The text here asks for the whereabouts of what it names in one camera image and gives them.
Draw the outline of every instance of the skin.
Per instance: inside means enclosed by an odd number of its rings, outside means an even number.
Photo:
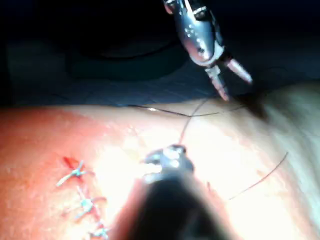
[[[150,107],[190,115],[202,102]],[[230,102],[211,99],[196,114],[218,114],[190,121],[182,143],[196,181],[186,185],[231,239],[319,239],[319,106],[320,84],[311,82]],[[1,110],[0,239],[84,239],[100,218],[114,227],[111,239],[125,239],[147,189],[139,161],[177,143],[186,121],[93,105]],[[80,160],[95,176],[56,187],[71,171],[67,163],[76,168]],[[74,221],[81,208],[63,213],[79,205],[77,186],[107,201]]]

